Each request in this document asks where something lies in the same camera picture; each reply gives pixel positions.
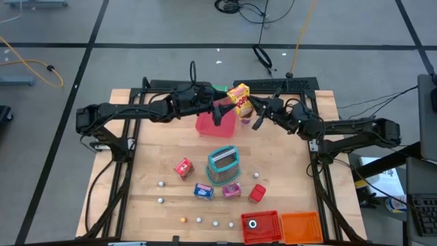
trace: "red cube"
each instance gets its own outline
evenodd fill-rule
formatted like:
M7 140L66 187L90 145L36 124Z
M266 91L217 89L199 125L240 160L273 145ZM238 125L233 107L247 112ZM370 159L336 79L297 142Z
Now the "red cube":
M191 163L191 161L187 158L183 158L182 161L175 167L175 171L182 180L185 180L194 172L193 163Z
M260 202L265 192L266 192L266 188L264 188L262 185L260 184L255 185L255 187L253 187L251 191L251 194L249 195L249 201L254 203Z

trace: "wooden table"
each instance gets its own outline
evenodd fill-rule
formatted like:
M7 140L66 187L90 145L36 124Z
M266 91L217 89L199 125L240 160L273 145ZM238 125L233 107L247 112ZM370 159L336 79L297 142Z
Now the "wooden table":
M113 90L110 103L128 103L129 91ZM325 120L338 120L333 92L317 91L316 96L321 117ZM174 119L168 124L141 121L122 240L171 241L173 235L179 235L181 241L242 242L242 213L264 210L277 210L279 214L318 211L313 179L305 173L310 162L308 145L299 136L287 135L285 130L266 119L258 131L238 122L231 139L200 137L195 130L195 121L195 115L181 120ZM107 124L107 128L121 136L123 122L113 120ZM236 180L242 185L242 197L224 200L221 187L216 187L213 201L195 198L195 183L210 185L205 173L207 155L227 145L235 145L240 151L242 173ZM185 182L173 170L184 157L190 159L195 166L195 172ZM109 151L96 155L90 184L110 158ZM348 161L345 154L337 158ZM90 225L107 206L114 167L112 165L94 187ZM330 170L338 209L358 235L366 238L350 169L340 163L333 163ZM254 172L259 172L258 179L253 178ZM159 187L159 181L165 182L165 187ZM265 186L267 192L260 203L252 204L247 198L257 183ZM159 197L164 199L163 204L157 202ZM85 233L85 203L83 208L76 233L78 236ZM335 238L332 217L325 208L330 238ZM188 223L181 223L181 217L188 218ZM197 223L197 217L203 221ZM219 226L215 228L213 221L218 221ZM235 224L234 228L228 226L231 221ZM114 235L114 231L115 222L111 226L110 235Z

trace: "red box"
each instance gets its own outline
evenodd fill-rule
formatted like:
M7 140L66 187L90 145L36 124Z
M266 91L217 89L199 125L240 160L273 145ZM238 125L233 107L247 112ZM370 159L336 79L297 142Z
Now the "red box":
M187 158L183 158L182 161L175 167L176 173L178 173L179 178L185 180L190 174L194 172L193 163Z
M253 187L251 191L251 194L249 195L249 201L255 203L260 202L265 192L266 192L266 188L264 188L262 185L260 184L255 185L255 187Z
M224 98L215 101L214 106L228 105L231 103L231 99ZM212 121L211 113L201 113L199 117L197 117L196 130L201 135L230 138L234 135L236 119L237 117L234 110L231 110L223 116L220 126L216 126L214 125L214 121Z
M250 220L257 222L256 228L247 225ZM242 214L241 224L245 245L271 243L282 239L278 212L275 210Z

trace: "blue snack box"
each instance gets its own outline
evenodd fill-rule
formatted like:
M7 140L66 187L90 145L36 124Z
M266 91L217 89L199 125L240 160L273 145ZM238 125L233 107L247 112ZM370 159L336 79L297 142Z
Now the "blue snack box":
M214 196L214 188L197 183L194 187L194 196L197 198L212 200L212 197Z

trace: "keyboard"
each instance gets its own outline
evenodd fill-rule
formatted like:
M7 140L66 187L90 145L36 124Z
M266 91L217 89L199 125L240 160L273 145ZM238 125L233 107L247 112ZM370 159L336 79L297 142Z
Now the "keyboard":
M437 236L437 194L411 194L412 218L420 236Z

